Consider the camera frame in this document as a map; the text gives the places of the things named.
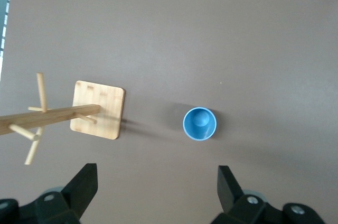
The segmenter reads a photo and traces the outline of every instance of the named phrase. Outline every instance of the gray surface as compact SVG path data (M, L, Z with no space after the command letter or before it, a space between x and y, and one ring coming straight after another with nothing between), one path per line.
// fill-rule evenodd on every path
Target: gray surface
M83 223L210 223L218 165L281 208L301 202L337 220L338 0L11 0L1 115L70 106L77 80L126 89L120 138L48 126L30 143L1 137L0 196L35 199L96 162ZM215 137L181 121L215 111Z

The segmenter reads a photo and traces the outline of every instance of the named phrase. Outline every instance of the metal bolt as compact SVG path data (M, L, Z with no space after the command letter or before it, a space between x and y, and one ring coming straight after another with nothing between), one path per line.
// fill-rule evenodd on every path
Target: metal bolt
M52 200L52 199L54 199L54 195L48 195L48 196L46 196L46 197L44 197L44 201L50 201L50 200Z
M0 204L0 209L4 209L6 207L8 207L8 202L4 202Z
M299 206L292 206L291 207L292 212L296 213L296 214L304 214L305 211L303 210L303 208L299 207Z
M250 204L258 204L258 199L256 199L256 198L253 197L253 196L249 196L249 197L247 198L247 200L248 200L248 202L249 202Z

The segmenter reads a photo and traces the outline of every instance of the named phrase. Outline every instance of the wooden stand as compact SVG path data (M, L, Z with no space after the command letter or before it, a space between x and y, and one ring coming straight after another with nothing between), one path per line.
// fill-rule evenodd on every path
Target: wooden stand
M37 74L37 82L41 108L29 107L35 112L0 117L0 135L17 132L32 141L26 165L32 163L44 127L49 124L71 120L70 127L76 132L117 139L125 95L123 89L78 81L73 107L48 109L42 73ZM38 127L36 133L29 130L35 127Z

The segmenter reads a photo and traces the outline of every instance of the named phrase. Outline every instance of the cup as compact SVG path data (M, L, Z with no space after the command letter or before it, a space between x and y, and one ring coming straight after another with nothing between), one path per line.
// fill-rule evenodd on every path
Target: cup
M189 110L183 119L183 129L186 135L195 141L204 141L216 131L217 121L211 110L196 107Z

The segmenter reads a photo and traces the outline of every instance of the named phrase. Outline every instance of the square wooden base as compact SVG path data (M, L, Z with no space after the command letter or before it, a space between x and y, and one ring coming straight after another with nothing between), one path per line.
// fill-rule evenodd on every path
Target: square wooden base
M91 82L77 81L74 90L73 106L97 104L100 113L88 116L97 121L96 124L76 118L70 122L70 128L76 132L98 137L117 139L120 133L125 91Z

